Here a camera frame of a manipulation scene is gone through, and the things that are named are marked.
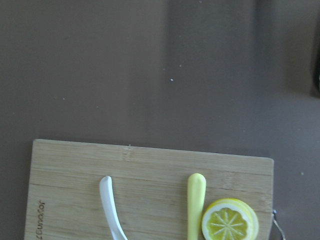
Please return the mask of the white ceramic spoon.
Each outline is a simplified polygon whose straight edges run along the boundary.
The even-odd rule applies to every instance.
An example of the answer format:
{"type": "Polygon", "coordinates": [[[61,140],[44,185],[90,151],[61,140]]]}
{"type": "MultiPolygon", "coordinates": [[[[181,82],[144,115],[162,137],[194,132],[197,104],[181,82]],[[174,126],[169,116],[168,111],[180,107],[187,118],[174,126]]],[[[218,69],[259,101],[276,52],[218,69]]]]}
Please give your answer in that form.
{"type": "Polygon", "coordinates": [[[127,240],[127,236],[120,224],[113,191],[113,182],[110,176],[103,177],[99,182],[99,194],[106,222],[114,240],[127,240]]]}

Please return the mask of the bamboo cutting board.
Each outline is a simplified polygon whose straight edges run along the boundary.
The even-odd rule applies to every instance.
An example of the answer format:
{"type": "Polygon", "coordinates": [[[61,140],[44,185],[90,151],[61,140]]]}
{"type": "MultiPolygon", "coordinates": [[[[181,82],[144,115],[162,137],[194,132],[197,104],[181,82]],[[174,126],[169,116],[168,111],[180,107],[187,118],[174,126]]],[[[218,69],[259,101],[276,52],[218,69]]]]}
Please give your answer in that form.
{"type": "Polygon", "coordinates": [[[235,198],[272,226],[274,162],[266,157],[36,139],[28,188],[26,240],[110,240],[99,183],[112,179],[117,215],[130,240],[187,237],[187,181],[206,178],[205,204],[235,198]]]}

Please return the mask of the yellow plastic knife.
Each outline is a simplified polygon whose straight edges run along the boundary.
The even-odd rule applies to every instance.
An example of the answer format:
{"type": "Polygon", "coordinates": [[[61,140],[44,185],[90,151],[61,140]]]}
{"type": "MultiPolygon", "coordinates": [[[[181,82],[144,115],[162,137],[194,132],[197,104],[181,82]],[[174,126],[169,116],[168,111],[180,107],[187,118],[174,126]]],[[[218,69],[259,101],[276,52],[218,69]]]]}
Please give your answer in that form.
{"type": "Polygon", "coordinates": [[[187,239],[197,240],[201,230],[206,195],[206,179],[193,173],[187,180],[187,239]]]}

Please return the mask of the upper lemon slice stack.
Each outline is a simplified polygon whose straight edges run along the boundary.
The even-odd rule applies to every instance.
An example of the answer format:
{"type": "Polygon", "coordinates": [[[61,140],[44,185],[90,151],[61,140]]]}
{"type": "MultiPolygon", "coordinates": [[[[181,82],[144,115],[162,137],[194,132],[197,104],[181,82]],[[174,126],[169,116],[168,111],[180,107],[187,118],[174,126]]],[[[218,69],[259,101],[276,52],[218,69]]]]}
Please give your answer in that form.
{"type": "Polygon", "coordinates": [[[255,211],[235,198],[221,198],[211,203],[201,222],[206,240],[256,240],[259,228],[255,211]]]}

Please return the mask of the steel scoop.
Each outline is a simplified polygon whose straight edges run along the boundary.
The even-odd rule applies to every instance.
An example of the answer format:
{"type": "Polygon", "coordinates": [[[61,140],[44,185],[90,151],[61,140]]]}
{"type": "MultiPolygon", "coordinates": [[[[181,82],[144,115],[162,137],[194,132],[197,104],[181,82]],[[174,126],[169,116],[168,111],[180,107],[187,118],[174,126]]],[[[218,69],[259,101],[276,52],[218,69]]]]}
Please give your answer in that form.
{"type": "Polygon", "coordinates": [[[317,68],[313,74],[312,78],[312,89],[311,93],[313,96],[320,96],[320,69],[317,68]]]}

